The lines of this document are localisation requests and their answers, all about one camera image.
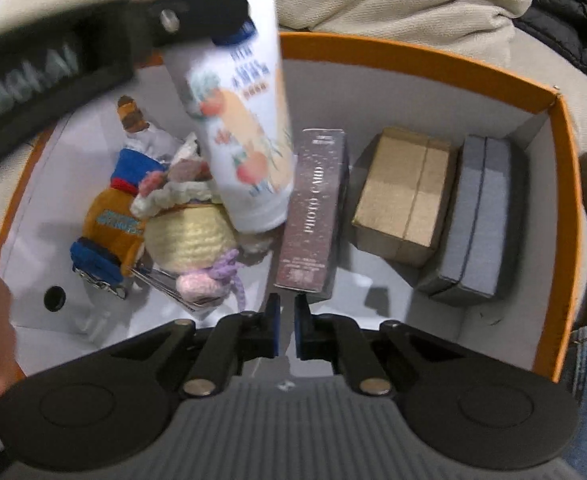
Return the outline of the maroon photo card box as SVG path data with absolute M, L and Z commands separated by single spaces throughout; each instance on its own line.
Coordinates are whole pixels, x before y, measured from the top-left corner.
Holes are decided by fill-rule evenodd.
M 318 300 L 333 294 L 349 173 L 347 134 L 343 130 L 315 128 L 301 132 L 276 287 L 305 292 Z

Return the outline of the crocheted white bunny doll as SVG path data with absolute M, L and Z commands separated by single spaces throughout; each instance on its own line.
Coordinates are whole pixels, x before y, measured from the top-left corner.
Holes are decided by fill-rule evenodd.
M 261 260 L 274 234 L 242 234 L 231 224 L 194 134 L 164 170 L 140 182 L 130 211 L 144 222 L 136 278 L 191 312 L 208 312 L 229 296 L 246 307 L 239 270 Z

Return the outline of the brown cardboard small box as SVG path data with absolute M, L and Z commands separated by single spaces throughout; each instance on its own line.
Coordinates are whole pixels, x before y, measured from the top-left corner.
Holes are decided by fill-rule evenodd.
M 421 268 L 435 254 L 457 148 L 399 127 L 382 130 L 352 218 L 362 252 Z

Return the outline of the orange blue plush keychain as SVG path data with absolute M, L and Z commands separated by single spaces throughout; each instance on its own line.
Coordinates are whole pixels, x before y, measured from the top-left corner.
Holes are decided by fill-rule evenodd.
M 109 186 L 92 201 L 82 234 L 70 247 L 72 271 L 89 285 L 127 297 L 126 278 L 144 251 L 144 221 L 130 206 L 144 177 L 170 166 L 180 141 L 146 117 L 136 100 L 120 96 L 116 114 L 125 133 Z

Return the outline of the grey box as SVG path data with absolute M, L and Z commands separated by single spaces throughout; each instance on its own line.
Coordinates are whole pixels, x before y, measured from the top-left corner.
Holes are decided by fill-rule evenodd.
M 528 208 L 529 159 L 508 139 L 467 136 L 440 246 L 416 288 L 432 300 L 470 307 L 510 291 Z

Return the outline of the white lotion tube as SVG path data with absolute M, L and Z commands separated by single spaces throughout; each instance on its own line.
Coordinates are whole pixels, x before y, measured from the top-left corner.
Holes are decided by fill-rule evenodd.
M 235 229 L 262 233 L 287 218 L 295 153 L 276 0 L 248 0 L 239 32 L 163 52 Z

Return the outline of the orange cardboard storage box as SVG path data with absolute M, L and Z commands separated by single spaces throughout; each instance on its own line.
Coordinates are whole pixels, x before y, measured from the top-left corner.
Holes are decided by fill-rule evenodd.
M 2 227 L 20 369 L 295 300 L 557 379 L 580 183 L 560 94 L 440 51 L 285 32 L 165 53 L 43 136 Z

